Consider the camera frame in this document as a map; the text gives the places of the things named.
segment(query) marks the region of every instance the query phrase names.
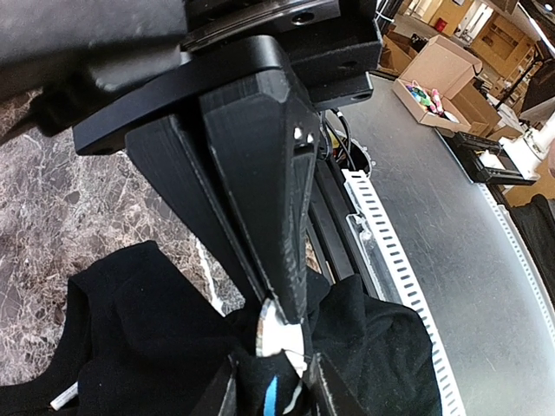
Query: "metal table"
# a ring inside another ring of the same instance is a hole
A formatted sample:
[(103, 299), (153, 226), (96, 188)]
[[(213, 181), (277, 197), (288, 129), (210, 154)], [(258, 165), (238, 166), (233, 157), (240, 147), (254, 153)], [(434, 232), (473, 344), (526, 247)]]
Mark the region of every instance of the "metal table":
[(555, 414), (555, 314), (518, 232), (374, 77), (343, 109), (428, 302), (468, 415)]

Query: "perforated metal strip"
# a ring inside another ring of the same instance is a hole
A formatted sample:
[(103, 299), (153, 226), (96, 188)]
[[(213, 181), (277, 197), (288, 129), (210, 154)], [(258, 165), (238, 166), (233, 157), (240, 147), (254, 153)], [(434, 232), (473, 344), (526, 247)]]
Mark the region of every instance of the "perforated metal strip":
[(415, 310), (426, 326), (433, 344), (432, 358), (441, 393), (443, 414), (446, 416), (466, 415), (453, 369), (424, 293), (374, 186), (367, 178), (366, 173), (362, 171), (343, 170), (343, 175), (346, 178), (347, 192), (355, 199), (354, 205), (361, 210), (360, 213), (369, 222), (370, 229), (375, 236), (376, 246), (388, 267), (402, 304)]
[(495, 217), (501, 224), (501, 227), (503, 227), (503, 231), (505, 232), (509, 243), (511, 243), (511, 246), (513, 247), (514, 254), (522, 265), (522, 269), (526, 274), (526, 279), (530, 283), (532, 292), (538, 302), (539, 309), (541, 310), (541, 314), (544, 317), (544, 322), (552, 339), (553, 347), (555, 348), (555, 324), (553, 323), (555, 320), (555, 311), (553, 311), (553, 306), (549, 301), (549, 296), (547, 295), (547, 290), (541, 280), (538, 268), (532, 260), (532, 256), (526, 248), (522, 236), (520, 236), (514, 222), (511, 220), (509, 212), (503, 205), (497, 204), (497, 201), (493, 198), (492, 193), (489, 192), (486, 185), (477, 184), (477, 186), (486, 198), (487, 203), (492, 207)]

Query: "marble countertop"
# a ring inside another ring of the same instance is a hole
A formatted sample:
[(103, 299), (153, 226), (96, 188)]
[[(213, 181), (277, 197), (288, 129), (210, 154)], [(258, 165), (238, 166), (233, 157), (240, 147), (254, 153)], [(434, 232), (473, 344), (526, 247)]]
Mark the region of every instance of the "marble countertop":
[[(0, 133), (27, 101), (0, 108)], [(70, 131), (46, 138), (31, 130), (0, 147), (0, 385), (31, 380), (48, 366), (69, 276), (149, 239), (214, 307), (240, 306), (218, 262), (124, 152), (78, 157)]]

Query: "colorful items in box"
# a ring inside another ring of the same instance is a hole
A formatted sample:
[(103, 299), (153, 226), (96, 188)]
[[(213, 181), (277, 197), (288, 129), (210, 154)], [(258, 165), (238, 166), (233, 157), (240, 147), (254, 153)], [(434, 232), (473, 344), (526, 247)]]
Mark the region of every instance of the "colorful items in box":
[(437, 114), (440, 117), (444, 116), (440, 93), (437, 89), (432, 90), (432, 96), (430, 97), (426, 90), (418, 85), (418, 82), (413, 81), (412, 84), (407, 85), (407, 90), (413, 95), (415, 100), (420, 103), (425, 111)]

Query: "floor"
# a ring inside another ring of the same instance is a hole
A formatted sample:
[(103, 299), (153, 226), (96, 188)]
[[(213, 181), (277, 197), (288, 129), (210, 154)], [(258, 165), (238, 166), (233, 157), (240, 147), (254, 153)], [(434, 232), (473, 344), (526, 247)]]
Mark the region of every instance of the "floor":
[(411, 16), (396, 15), (394, 24), (396, 25), (395, 33), (406, 37), (411, 37), (413, 33), (427, 38), (440, 34), (440, 32), (435, 30), (433, 27), (428, 26), (423, 21)]

